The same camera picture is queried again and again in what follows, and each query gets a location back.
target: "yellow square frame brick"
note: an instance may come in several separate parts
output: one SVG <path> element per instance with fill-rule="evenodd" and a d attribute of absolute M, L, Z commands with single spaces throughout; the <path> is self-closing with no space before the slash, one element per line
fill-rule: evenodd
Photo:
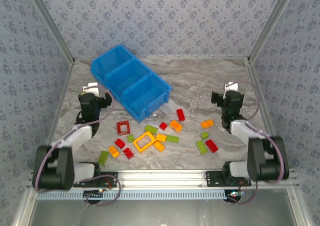
<path fill-rule="evenodd" d="M 145 136 L 148 136 L 151 141 L 149 143 L 147 143 L 145 146 L 143 146 L 142 148 L 140 148 L 139 145 L 138 145 L 138 141 L 143 139 Z M 155 141 L 156 141 L 155 137 L 151 134 L 150 131 L 147 131 L 143 135 L 141 135 L 139 138 L 134 140 L 133 144 L 136 147 L 136 149 L 139 151 L 139 153 L 142 153 L 147 148 L 149 148 L 151 145 L 153 145 L 155 143 Z"/>
<path fill-rule="evenodd" d="M 161 144 L 159 141 L 156 141 L 154 144 L 154 147 L 159 150 L 160 152 L 162 152 L 165 149 L 165 146 L 163 144 Z"/>
<path fill-rule="evenodd" d="M 112 155 L 112 157 L 114 157 L 115 159 L 120 155 L 118 150 L 113 145 L 111 147 L 109 147 L 109 152 Z"/>
<path fill-rule="evenodd" d="M 165 141 L 166 141 L 166 138 L 167 138 L 166 135 L 157 134 L 155 139 L 156 139 L 157 141 L 165 142 Z"/>
<path fill-rule="evenodd" d="M 169 124 L 170 128 L 175 130 L 176 132 L 180 132 L 182 130 L 181 124 L 179 124 L 177 121 L 172 120 L 171 123 Z"/>
<path fill-rule="evenodd" d="M 203 121 L 201 123 L 201 126 L 202 128 L 206 129 L 206 128 L 209 128 L 211 126 L 215 125 L 214 121 L 213 120 L 207 120 L 207 121 Z"/>

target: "blue plastic bin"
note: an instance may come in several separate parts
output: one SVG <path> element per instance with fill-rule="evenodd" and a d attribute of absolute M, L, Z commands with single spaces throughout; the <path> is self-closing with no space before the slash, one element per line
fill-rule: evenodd
<path fill-rule="evenodd" d="M 91 73 L 138 122 L 169 101 L 172 88 L 121 45 L 95 59 Z"/>

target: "white cable tray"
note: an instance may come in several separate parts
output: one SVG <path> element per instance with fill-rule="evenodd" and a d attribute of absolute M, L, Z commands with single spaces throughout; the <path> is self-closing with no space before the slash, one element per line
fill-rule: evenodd
<path fill-rule="evenodd" d="M 37 200 L 84 200 L 83 190 L 69 192 L 53 191 L 39 193 Z M 101 198 L 89 200 L 112 200 L 118 191 L 110 190 L 103 193 Z M 226 199 L 224 190 L 125 190 L 119 200 L 223 200 Z"/>

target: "red lego brick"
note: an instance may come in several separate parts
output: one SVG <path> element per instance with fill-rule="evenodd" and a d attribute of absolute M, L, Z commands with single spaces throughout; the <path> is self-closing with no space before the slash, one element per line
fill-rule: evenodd
<path fill-rule="evenodd" d="M 182 111 L 182 109 L 179 109 L 179 110 L 176 110 L 176 111 L 177 111 L 176 113 L 178 114 L 179 121 L 186 120 L 184 112 Z"/>
<path fill-rule="evenodd" d="M 208 148 L 210 149 L 210 151 L 212 153 L 218 151 L 218 147 L 216 146 L 216 144 L 212 140 L 206 141 L 205 144 L 208 146 Z"/>
<path fill-rule="evenodd" d="M 115 141 L 115 144 L 120 148 L 122 149 L 124 146 L 125 146 L 125 143 L 121 140 L 121 139 L 117 139 Z"/>
<path fill-rule="evenodd" d="M 134 156 L 129 148 L 126 148 L 123 152 L 124 152 L 125 156 L 128 158 L 128 160 Z"/>
<path fill-rule="evenodd" d="M 121 131 L 121 126 L 122 125 L 126 125 L 126 131 Z M 118 122 L 116 124 L 116 130 L 118 132 L 118 135 L 129 135 L 130 134 L 130 126 L 129 126 L 129 121 L 126 120 L 126 121 L 121 121 L 121 122 Z"/>
<path fill-rule="evenodd" d="M 164 122 L 162 122 L 160 125 L 159 125 L 159 128 L 162 129 L 162 130 L 165 130 L 166 128 L 168 127 L 168 125 Z"/>

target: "patterned wallpaper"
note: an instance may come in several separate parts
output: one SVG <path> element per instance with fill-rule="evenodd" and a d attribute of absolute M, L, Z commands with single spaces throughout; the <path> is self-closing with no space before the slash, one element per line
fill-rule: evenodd
<path fill-rule="evenodd" d="M 0 0 L 1 226 L 11 225 L 68 69 L 31 0 Z"/>
<path fill-rule="evenodd" d="M 74 57 L 246 56 L 277 0 L 44 0 Z"/>
<path fill-rule="evenodd" d="M 255 62 L 273 124 L 320 225 L 320 0 L 290 0 Z"/>

